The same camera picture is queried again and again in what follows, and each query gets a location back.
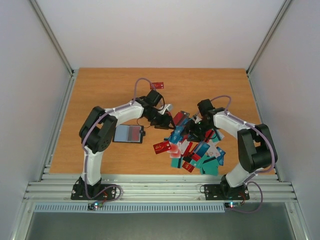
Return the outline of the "black leather card holder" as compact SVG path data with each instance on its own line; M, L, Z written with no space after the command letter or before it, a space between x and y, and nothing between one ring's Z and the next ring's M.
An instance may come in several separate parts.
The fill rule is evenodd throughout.
M116 127L112 141L115 143L141 144L146 135L141 125L120 124Z

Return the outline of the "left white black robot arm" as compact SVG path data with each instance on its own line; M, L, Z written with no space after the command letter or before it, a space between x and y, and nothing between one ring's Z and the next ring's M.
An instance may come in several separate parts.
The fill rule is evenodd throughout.
M106 188L101 190L101 164L104 151L112 142L116 128L130 120L146 118L157 129L174 130L173 117L169 114L173 105L164 103L156 108L163 96L151 90L148 95L134 97L126 104L114 108L94 107L84 124L79 136L84 151L83 171L79 179L83 194L88 199L96 199Z

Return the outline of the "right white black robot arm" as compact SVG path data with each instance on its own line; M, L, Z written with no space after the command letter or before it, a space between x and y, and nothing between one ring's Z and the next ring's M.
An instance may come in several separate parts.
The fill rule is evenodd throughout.
M219 184L205 185L208 198L217 196L221 200L234 200L245 196L252 178L273 170L278 160L269 127L248 123L231 114L227 108L215 108L209 99L200 101L197 107L201 120L190 119L181 136L187 136L193 142L203 142L207 139L207 131L224 130L236 138L238 148L239 163L233 170L223 175Z

